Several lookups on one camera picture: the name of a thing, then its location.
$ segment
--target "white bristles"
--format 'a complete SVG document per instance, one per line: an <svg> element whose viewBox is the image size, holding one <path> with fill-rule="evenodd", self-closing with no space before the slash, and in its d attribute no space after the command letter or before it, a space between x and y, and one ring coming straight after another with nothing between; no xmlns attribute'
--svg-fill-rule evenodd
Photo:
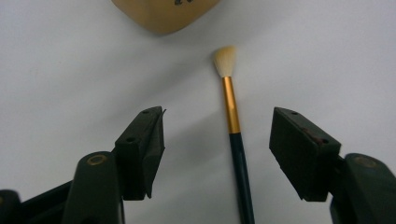
<svg viewBox="0 0 396 224"><path fill-rule="evenodd" d="M234 46L227 46L216 51L213 62L221 77L230 77L233 75L235 52L236 48Z"/></svg>

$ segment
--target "dark green brush handle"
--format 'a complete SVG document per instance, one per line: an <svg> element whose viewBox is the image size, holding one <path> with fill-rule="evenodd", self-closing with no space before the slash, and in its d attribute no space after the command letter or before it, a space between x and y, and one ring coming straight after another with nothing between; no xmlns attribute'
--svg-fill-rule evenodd
<svg viewBox="0 0 396 224"><path fill-rule="evenodd" d="M248 183L248 168L241 133L230 133L230 143L242 221L244 224L254 224L253 204Z"/></svg>

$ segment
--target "beige block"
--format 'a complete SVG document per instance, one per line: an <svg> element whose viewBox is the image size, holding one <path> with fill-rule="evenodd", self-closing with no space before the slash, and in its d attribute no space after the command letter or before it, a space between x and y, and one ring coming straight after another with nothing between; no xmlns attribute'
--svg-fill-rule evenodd
<svg viewBox="0 0 396 224"><path fill-rule="evenodd" d="M219 0L112 0L131 19L157 34L169 34L189 25Z"/></svg>

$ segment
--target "gold screw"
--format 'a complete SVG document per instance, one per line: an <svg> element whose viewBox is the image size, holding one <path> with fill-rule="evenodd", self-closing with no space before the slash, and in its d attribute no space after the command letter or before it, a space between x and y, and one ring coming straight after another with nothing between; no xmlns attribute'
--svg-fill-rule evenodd
<svg viewBox="0 0 396 224"><path fill-rule="evenodd" d="M87 160L89 165L99 165L107 160L107 157L104 155L94 155Z"/></svg>
<svg viewBox="0 0 396 224"><path fill-rule="evenodd" d="M358 156L355 157L354 161L362 166L368 167L368 168L375 168L376 167L376 162L373 160L370 160L367 157L363 157L363 156Z"/></svg>

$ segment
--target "white surface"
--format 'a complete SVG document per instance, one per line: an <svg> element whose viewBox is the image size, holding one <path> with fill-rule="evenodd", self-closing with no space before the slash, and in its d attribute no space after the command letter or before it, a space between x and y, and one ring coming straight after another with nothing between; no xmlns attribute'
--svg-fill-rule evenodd
<svg viewBox="0 0 396 224"><path fill-rule="evenodd" d="M127 223L239 223L217 48L238 47L233 82L256 223L332 223L300 201L268 149L274 106L296 110L396 172L396 3L223 0L152 35L109 0L0 3L0 189L23 201L111 150L161 105L166 150L153 198Z"/></svg>

